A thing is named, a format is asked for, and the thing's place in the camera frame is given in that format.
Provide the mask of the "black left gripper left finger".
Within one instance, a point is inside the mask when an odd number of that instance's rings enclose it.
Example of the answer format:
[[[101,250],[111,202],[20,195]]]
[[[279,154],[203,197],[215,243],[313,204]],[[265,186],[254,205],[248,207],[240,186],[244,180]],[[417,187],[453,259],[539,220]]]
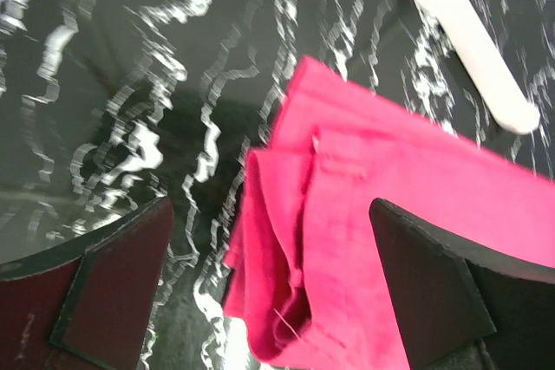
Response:
[[[1,266],[3,369],[135,369],[173,232],[169,197]]]

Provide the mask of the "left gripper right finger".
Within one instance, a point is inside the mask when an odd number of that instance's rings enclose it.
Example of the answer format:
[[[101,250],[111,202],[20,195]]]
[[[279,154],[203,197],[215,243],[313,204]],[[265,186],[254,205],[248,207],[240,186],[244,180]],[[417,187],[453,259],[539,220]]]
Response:
[[[443,230],[385,199],[369,207],[412,369],[552,369],[554,270]]]

